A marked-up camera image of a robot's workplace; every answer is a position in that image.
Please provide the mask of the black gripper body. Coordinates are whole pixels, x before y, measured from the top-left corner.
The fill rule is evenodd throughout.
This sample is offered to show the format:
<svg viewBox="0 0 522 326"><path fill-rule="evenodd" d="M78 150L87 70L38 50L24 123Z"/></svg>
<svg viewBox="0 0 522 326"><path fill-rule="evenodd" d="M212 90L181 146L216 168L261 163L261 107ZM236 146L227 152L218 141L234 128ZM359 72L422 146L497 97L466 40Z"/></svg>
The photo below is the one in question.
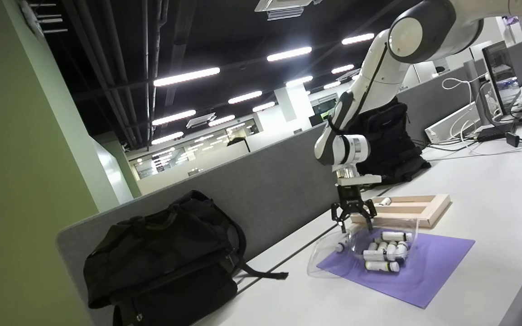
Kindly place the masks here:
<svg viewBox="0 0 522 326"><path fill-rule="evenodd" d="M341 210L334 212L335 221L339 221L339 217L346 219L350 213L361 213L366 219L366 213L375 208L373 201L364 199L361 188L355 184L337 184L337 195Z"/></svg>

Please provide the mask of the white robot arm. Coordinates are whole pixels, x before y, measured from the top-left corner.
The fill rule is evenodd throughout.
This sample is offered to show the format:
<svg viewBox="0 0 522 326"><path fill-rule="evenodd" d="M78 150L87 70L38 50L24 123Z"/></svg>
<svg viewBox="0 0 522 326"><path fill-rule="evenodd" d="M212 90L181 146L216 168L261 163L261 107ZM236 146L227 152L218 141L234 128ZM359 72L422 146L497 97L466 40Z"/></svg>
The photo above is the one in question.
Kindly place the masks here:
<svg viewBox="0 0 522 326"><path fill-rule="evenodd" d="M413 63L468 49L488 16L522 16L522 0L419 0L373 38L314 145L315 159L337 175L332 219L341 230L350 215L373 228L377 208L361 195L366 184L410 181L430 166L406 132L397 94Z"/></svg>

